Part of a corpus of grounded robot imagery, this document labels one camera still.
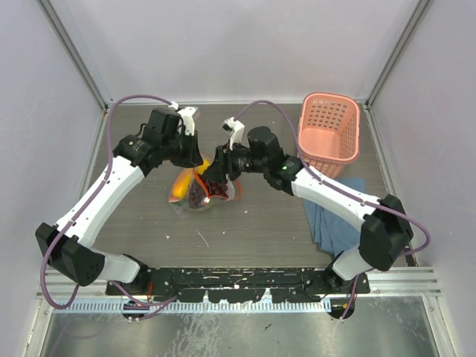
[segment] laundry basket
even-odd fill
[[[335,178],[358,158],[360,108],[341,95],[313,93],[300,114],[299,145],[304,159],[321,173]]]

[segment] folded towel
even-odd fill
[[[365,183],[362,178],[341,178],[337,181],[365,193]],[[359,243],[360,232],[341,217],[308,200],[304,200],[304,210],[312,238],[322,251],[336,257],[342,251],[351,249]]]

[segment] gray wooden tabletop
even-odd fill
[[[282,105],[298,125],[300,105]],[[227,141],[221,129],[224,119],[236,115],[240,105],[202,105],[196,121],[199,147],[214,154],[216,145]],[[153,106],[122,106],[112,124],[113,145],[134,134],[147,122]],[[384,196],[385,186],[373,148],[367,119],[361,118],[361,152],[357,162],[340,177],[361,177],[367,192]],[[281,146],[295,153],[289,127],[273,108],[256,106],[242,117],[250,129],[266,125]],[[106,165],[101,146],[93,179]],[[180,169],[165,163],[153,170],[121,202],[100,232],[95,248],[131,254],[151,266],[326,266],[329,255],[312,242],[301,199],[273,190],[261,175],[243,174],[242,197],[205,212],[177,214],[167,202]]]

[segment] white wall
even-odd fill
[[[53,3],[114,99],[301,101],[367,99],[417,0]]]
[[[74,203],[100,108],[35,1],[0,1],[0,48],[0,354],[14,357],[38,291],[34,232]]]
[[[435,1],[374,110],[398,193],[433,234],[435,268],[463,350],[476,350],[476,3]]]

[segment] bag of fruit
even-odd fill
[[[238,181],[221,184],[204,180],[202,174],[210,166],[210,160],[204,158],[203,162],[195,169],[182,170],[172,186],[169,203],[178,213],[184,209],[206,210],[217,203],[238,199],[241,194]]]

